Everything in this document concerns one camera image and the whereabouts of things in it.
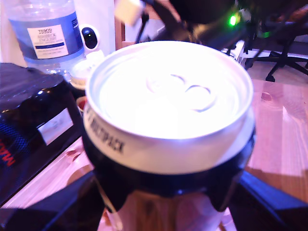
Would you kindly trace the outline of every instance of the white label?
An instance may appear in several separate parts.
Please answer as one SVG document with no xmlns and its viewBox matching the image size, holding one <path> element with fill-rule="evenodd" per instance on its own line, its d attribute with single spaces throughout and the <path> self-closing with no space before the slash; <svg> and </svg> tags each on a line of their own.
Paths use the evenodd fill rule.
<svg viewBox="0 0 308 231">
<path fill-rule="evenodd" d="M 142 137 L 122 131 L 100 118 L 89 104 L 83 120 L 89 139 L 102 155 L 126 167 L 155 174 L 189 174 L 219 166 L 247 145 L 255 127 L 252 109 L 223 132 L 187 140 Z"/>
<path fill-rule="evenodd" d="M 50 59 L 68 55 L 61 25 L 28 28 L 38 59 Z"/>
<path fill-rule="evenodd" d="M 65 108 L 46 124 L 39 127 L 38 130 L 40 131 L 46 145 L 49 145 L 71 126 L 73 126 L 73 121 L 69 115 L 68 109 Z"/>
</svg>

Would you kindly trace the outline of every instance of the green light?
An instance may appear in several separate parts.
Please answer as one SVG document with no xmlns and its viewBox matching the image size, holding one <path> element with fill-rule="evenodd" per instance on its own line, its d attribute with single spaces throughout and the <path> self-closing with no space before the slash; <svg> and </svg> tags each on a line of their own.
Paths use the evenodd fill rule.
<svg viewBox="0 0 308 231">
<path fill-rule="evenodd" d="M 234 26 L 234 25 L 236 24 L 236 17 L 235 17 L 235 15 L 232 15 L 232 16 L 231 16 L 231 18 L 230 18 L 230 20 L 229 20 L 229 24 L 230 24 L 231 26 Z"/>
<path fill-rule="evenodd" d="M 268 38 L 269 36 L 270 36 L 270 32 L 265 32 L 265 33 L 264 33 L 264 37 L 265 37 L 265 38 Z"/>
</svg>

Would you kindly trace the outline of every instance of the white lid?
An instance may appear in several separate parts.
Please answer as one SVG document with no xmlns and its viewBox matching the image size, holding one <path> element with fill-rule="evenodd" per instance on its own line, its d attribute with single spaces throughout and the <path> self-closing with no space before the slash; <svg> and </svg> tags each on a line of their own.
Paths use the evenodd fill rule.
<svg viewBox="0 0 308 231">
<path fill-rule="evenodd" d="M 84 90 L 92 71 L 104 60 L 105 56 L 101 50 L 86 55 L 87 59 L 78 62 L 71 71 L 71 84 L 74 88 Z"/>
<path fill-rule="evenodd" d="M 212 134 L 248 110 L 253 86 L 232 58 L 202 45 L 159 41 L 107 57 L 87 86 L 92 108 L 129 133 L 163 139 Z"/>
<path fill-rule="evenodd" d="M 87 79 L 91 76 L 92 67 L 88 60 L 78 62 L 71 71 L 71 84 L 74 88 L 84 90 L 86 88 Z"/>
</svg>

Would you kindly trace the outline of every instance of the black package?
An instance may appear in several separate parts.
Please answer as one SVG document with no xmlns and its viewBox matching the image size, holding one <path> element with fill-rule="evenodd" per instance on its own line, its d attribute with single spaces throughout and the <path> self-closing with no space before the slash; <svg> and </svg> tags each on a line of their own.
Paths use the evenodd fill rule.
<svg viewBox="0 0 308 231">
<path fill-rule="evenodd" d="M 80 137 L 81 126 L 61 75 L 0 64 L 0 206 Z"/>
</svg>

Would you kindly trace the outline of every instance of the bottle label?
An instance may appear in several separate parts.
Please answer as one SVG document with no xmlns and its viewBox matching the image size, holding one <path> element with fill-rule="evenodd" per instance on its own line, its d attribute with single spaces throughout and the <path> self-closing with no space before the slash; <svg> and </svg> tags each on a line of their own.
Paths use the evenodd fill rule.
<svg viewBox="0 0 308 231">
<path fill-rule="evenodd" d="M 61 63 L 84 52 L 76 12 L 43 21 L 10 21 L 29 63 Z"/>
</svg>

